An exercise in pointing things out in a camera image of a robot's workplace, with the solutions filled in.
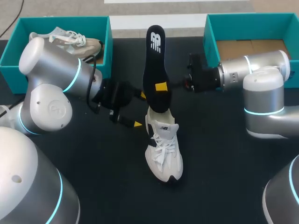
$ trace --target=shoe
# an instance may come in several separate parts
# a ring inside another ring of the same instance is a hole
[[[163,182],[177,181],[183,173],[177,139],[178,124],[175,124],[170,110],[156,113],[150,107],[145,123],[149,134],[145,158],[149,168]]]
[[[80,59],[84,59],[89,55],[94,55],[97,58],[97,56],[100,56],[100,51],[103,47],[103,43],[97,39],[85,38],[84,35],[73,31],[65,31],[59,27],[44,35],[32,32],[29,35],[29,41],[35,37],[47,39]]]

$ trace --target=table surface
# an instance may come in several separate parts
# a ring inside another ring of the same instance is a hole
[[[0,42],[0,51],[6,42]],[[172,81],[187,73],[189,53],[202,53],[202,38],[168,38],[165,67]],[[112,77],[142,87],[145,39],[114,40]],[[285,104],[299,104],[299,89],[285,90]],[[13,96],[3,77],[0,104]],[[176,186],[161,184],[144,156],[145,126],[127,129],[93,114],[82,99],[62,131],[32,137],[72,183],[81,224],[266,224],[263,188],[298,153],[298,140],[260,140],[245,130],[242,92],[173,93],[171,112],[180,128],[184,172]],[[144,123],[148,106],[134,99],[123,115]]]

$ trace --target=black cable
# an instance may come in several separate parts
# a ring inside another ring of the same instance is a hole
[[[10,105],[9,110],[11,110],[13,107],[17,106],[20,102],[22,102],[25,99],[25,96],[22,96],[18,101],[14,102]],[[4,111],[2,114],[0,114],[0,118],[5,115],[7,112]]]
[[[4,32],[0,35],[0,38],[6,33],[6,31],[9,30],[9,28],[10,28],[10,27],[14,24],[14,22],[19,18],[20,14],[21,14],[21,11],[22,11],[22,9],[23,9],[23,5],[24,5],[24,0],[22,1],[22,5],[21,5],[20,11],[19,11],[17,17],[16,17],[16,18],[14,19],[14,21],[7,27],[7,29],[4,30]]]
[[[91,74],[91,78],[89,80],[89,84],[88,84],[88,88],[87,88],[87,95],[86,95],[86,102],[87,102],[87,105],[88,107],[94,112],[94,113],[99,113],[99,105],[97,107],[92,107],[90,105],[90,100],[89,100],[89,96],[90,96],[90,89],[92,88],[92,84],[93,84],[93,77],[94,77],[94,73],[95,73],[95,70],[96,70],[96,66],[97,66],[97,60],[95,58],[94,55],[89,55],[87,56],[86,58],[83,59],[83,61],[85,62],[87,59],[89,58],[93,58],[93,71],[92,71],[92,74]]]

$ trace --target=shoe insole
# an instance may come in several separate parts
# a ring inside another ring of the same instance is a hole
[[[167,111],[171,103],[169,78],[164,65],[165,44],[163,28],[151,26],[146,34],[143,90],[149,106],[157,113]]]

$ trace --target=nb logo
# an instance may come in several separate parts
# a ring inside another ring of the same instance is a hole
[[[50,107],[50,110],[51,110],[52,112],[56,113],[56,114],[61,114],[61,109],[58,108],[58,107],[55,106],[55,105],[52,105],[52,106]]]
[[[150,40],[151,40],[151,44],[150,44],[150,47],[152,49],[154,49],[156,52],[159,52],[161,53],[161,49],[160,49],[160,46],[161,46],[161,37],[159,34],[155,34],[154,32],[151,32],[150,34]]]

